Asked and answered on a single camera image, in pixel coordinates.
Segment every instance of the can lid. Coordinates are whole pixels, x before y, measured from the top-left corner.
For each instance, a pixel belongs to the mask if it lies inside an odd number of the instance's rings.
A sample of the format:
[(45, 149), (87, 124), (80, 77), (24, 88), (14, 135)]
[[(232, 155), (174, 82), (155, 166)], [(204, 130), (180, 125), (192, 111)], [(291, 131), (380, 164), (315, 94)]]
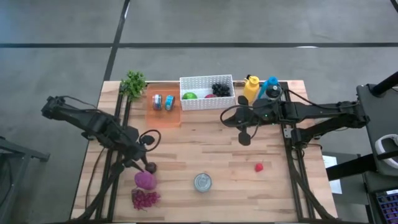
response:
[(208, 174), (201, 173), (195, 177), (193, 184), (199, 192), (206, 192), (210, 190), (211, 178)]
[(269, 77), (268, 78), (268, 85), (277, 85), (278, 79), (276, 77)]
[(249, 77), (249, 82), (256, 85), (256, 84), (258, 84), (260, 82), (260, 79), (259, 79), (259, 77), (250, 76)]

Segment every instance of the can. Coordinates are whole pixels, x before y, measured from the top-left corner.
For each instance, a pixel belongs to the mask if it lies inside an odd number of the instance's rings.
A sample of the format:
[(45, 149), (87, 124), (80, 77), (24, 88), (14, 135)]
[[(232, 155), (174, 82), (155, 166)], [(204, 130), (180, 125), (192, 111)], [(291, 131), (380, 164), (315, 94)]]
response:
[(162, 109), (162, 95), (155, 94), (152, 97), (152, 104), (153, 104), (154, 110), (161, 110)]
[(207, 192), (211, 187), (211, 178), (208, 174), (201, 173), (195, 177), (193, 181), (195, 189), (199, 192)]
[(172, 96), (172, 95), (167, 96), (166, 97), (166, 101), (164, 103), (164, 108), (167, 111), (171, 111), (173, 109), (173, 107), (174, 107), (174, 101), (175, 101), (174, 96)]

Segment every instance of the orange tray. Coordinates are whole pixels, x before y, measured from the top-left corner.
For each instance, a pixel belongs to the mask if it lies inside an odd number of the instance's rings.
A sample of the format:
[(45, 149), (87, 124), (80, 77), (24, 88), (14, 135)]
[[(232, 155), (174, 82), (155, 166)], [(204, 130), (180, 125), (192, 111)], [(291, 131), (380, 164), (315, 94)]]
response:
[[(162, 95), (162, 109), (154, 110), (152, 97)], [(180, 85), (178, 83), (151, 83), (147, 86), (147, 113), (145, 116), (147, 126), (151, 128), (177, 128), (181, 125), (181, 99)], [(166, 97), (172, 95), (175, 98), (171, 111), (164, 108)]]

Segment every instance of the concrete floor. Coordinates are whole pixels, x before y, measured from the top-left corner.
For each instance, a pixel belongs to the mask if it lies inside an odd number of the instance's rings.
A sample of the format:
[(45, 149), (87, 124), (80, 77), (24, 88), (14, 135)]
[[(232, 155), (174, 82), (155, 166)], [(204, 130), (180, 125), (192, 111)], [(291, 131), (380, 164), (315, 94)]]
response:
[[(0, 1), (0, 43), (112, 43), (123, 0)], [(135, 0), (121, 42), (396, 42), (398, 13), (388, 0)], [(12, 223), (68, 219), (87, 141), (73, 126), (40, 114), (49, 95), (97, 103), (111, 49), (0, 48), (0, 135), (38, 151)], [(356, 85), (397, 70), (398, 48), (119, 49), (110, 80), (129, 69), (148, 80), (247, 74), (305, 80), (318, 103), (354, 100)], [(367, 154), (366, 130), (327, 134), (325, 151)], [(338, 205), (344, 220), (362, 208)]]

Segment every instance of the potted plant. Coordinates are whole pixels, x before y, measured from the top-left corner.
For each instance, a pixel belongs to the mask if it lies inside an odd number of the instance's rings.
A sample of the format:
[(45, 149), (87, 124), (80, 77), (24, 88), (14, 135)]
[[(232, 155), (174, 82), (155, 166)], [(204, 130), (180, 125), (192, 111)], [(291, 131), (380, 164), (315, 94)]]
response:
[(139, 98), (142, 90), (145, 87), (145, 76), (142, 72), (129, 70), (127, 72), (127, 79), (121, 81), (122, 92), (121, 94), (127, 96), (129, 100)]

